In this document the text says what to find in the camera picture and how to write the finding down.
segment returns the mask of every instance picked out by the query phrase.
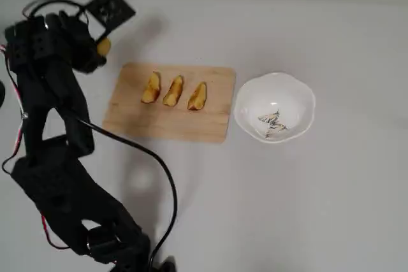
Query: cutting board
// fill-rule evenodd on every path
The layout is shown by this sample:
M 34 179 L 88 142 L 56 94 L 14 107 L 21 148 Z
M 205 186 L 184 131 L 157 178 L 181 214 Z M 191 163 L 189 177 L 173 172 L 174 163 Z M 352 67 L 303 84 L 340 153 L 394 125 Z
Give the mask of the cutting board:
M 145 104 L 140 98 L 154 71 L 161 79 L 160 96 Z M 184 78 L 182 95 L 176 106 L 165 106 L 163 97 L 178 75 Z M 200 111 L 189 111 L 187 102 L 200 82 L 207 83 L 207 101 Z M 120 71 L 103 127 L 128 136 L 222 143 L 234 84 L 231 68 L 129 63 Z

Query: white bowl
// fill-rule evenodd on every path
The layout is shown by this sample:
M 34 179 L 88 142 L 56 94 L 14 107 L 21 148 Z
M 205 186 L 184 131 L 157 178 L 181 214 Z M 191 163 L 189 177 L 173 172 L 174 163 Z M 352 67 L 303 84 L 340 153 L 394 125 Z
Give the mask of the white bowl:
M 234 116 L 257 140 L 280 143 L 310 128 L 315 105 L 316 98 L 306 84 L 285 73 L 269 73 L 240 88 Z

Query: apple wedge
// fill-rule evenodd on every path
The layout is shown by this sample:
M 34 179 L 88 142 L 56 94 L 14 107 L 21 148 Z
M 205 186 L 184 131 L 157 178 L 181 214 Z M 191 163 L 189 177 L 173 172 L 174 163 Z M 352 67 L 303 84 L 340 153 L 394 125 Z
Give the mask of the apple wedge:
M 167 106 L 175 106 L 180 99 L 183 91 L 183 77 L 177 76 L 168 90 L 168 93 L 163 98 L 163 104 Z
M 160 76 L 158 73 L 153 72 L 147 82 L 145 91 L 141 101 L 143 103 L 153 103 L 160 95 Z
M 196 90 L 191 95 L 187 108 L 191 111 L 198 111 L 204 107 L 207 100 L 207 85 L 205 82 L 198 84 Z

